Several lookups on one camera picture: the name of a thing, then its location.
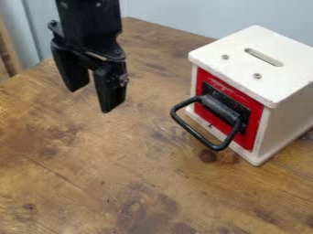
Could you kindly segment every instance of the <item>red panel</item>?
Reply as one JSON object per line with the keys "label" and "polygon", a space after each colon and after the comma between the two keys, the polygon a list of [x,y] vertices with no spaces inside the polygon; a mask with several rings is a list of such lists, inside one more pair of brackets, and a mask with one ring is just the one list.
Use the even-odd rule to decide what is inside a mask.
{"label": "red panel", "polygon": [[[234,139],[234,141],[245,148],[251,151],[254,146],[254,141],[257,137],[257,132],[259,128],[259,120],[263,113],[263,106],[251,99],[243,92],[237,90],[233,86],[214,77],[210,73],[207,73],[203,69],[198,69],[198,78],[196,78],[196,95],[202,95],[202,83],[207,82],[215,89],[222,91],[229,97],[231,97],[235,101],[243,104],[250,109],[250,117],[249,117],[249,125],[245,134],[239,133]],[[213,124],[215,128],[223,134],[229,134],[231,131],[231,127],[208,111],[203,108],[200,104],[195,104],[195,113]]]}

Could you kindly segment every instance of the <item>white wall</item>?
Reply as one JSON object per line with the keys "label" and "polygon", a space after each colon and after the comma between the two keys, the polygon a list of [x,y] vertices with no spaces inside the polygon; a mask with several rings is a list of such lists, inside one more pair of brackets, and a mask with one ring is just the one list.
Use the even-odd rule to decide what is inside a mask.
{"label": "white wall", "polygon": [[128,0],[130,17],[221,38],[251,25],[313,45],[311,0]]}
{"label": "white wall", "polygon": [[0,0],[0,14],[5,19],[21,65],[28,68],[37,63],[39,58],[21,0]]}

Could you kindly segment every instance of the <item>black robotic gripper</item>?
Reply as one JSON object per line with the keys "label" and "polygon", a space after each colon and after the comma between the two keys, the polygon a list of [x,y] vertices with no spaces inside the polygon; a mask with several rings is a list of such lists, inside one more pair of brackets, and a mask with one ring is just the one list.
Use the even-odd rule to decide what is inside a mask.
{"label": "black robotic gripper", "polygon": [[126,55],[116,42],[122,32],[119,0],[56,0],[60,21],[49,22],[51,51],[65,87],[73,92],[89,83],[103,112],[126,99]]}

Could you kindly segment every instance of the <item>wooden table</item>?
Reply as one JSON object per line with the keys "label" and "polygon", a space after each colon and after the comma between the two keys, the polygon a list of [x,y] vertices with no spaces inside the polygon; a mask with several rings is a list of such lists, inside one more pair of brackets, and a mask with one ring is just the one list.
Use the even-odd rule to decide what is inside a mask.
{"label": "wooden table", "polygon": [[313,233],[313,132],[259,168],[208,151],[168,112],[213,40],[123,23],[131,84],[111,114],[51,59],[0,86],[0,233]]}

